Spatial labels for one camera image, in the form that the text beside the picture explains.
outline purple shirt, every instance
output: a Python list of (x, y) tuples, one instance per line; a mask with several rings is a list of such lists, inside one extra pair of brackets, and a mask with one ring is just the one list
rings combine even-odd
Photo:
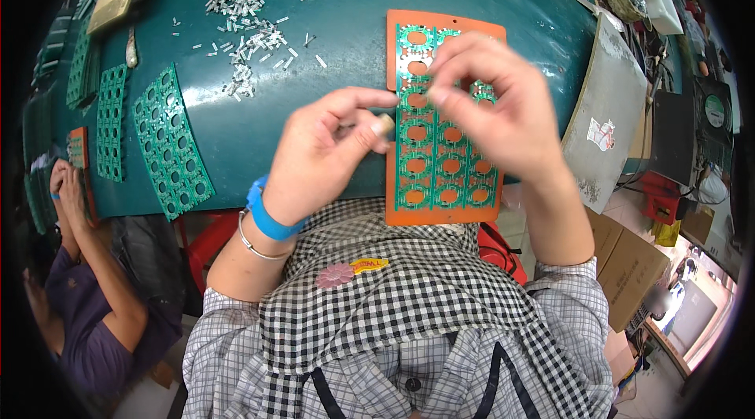
[(50, 308), (63, 318), (60, 365), (89, 393), (113, 395), (155, 366), (181, 337), (181, 309), (147, 302), (149, 319), (134, 352), (102, 319), (112, 310), (88, 264), (74, 264), (61, 246), (44, 283)]

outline fingernail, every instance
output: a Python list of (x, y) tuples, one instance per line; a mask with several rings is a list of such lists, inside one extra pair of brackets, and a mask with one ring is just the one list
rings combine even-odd
[(396, 125), (393, 122), (393, 119), (391, 119), (391, 117), (385, 112), (378, 116), (378, 119), (379, 121), (376, 121), (370, 126), (370, 129), (372, 129), (372, 132), (374, 132), (376, 136), (384, 136), (385, 134), (388, 134), (388, 132), (393, 129), (393, 126)]
[(430, 87), (430, 89), (427, 90), (427, 98), (429, 99), (430, 103), (432, 103), (436, 107), (442, 107), (443, 103), (446, 102), (446, 98), (448, 98), (448, 90)]

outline silver bangle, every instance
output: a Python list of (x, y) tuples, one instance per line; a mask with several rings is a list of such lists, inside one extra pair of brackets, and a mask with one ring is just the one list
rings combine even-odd
[(249, 212), (249, 209), (247, 209), (247, 208), (244, 208), (244, 209), (242, 209), (242, 210), (239, 211), (239, 235), (241, 236), (241, 242), (243, 242), (244, 245), (246, 245), (246, 248), (248, 248), (249, 250), (251, 250), (251, 252), (254, 255), (257, 255), (259, 258), (263, 258), (263, 259), (269, 260), (269, 261), (281, 261), (281, 260), (287, 259), (288, 256), (291, 255), (291, 253), (293, 251), (287, 252), (286, 254), (280, 254), (280, 255), (275, 255), (273, 257), (270, 257), (270, 256), (265, 255), (265, 254), (260, 254), (259, 252), (257, 252), (256, 250), (254, 250), (254, 247), (251, 246), (250, 242), (247, 240), (246, 236), (244, 235), (244, 230), (241, 228), (241, 221), (244, 219), (244, 215), (246, 213), (248, 213), (248, 212)]

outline pink flower patch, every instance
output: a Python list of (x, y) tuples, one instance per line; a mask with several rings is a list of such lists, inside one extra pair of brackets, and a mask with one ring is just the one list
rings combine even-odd
[(315, 283), (318, 288), (333, 288), (354, 278), (354, 267), (349, 263), (335, 263), (322, 269)]

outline checkered shirt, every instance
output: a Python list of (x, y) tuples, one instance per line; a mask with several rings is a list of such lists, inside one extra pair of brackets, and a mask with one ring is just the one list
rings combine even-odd
[[(594, 259), (538, 263), (523, 288), (479, 258), (477, 224), (387, 226), (384, 205), (312, 216), (259, 303), (207, 289), (184, 357), (184, 417), (606, 417), (608, 303)], [(360, 258), (389, 263), (316, 286), (326, 266)]]

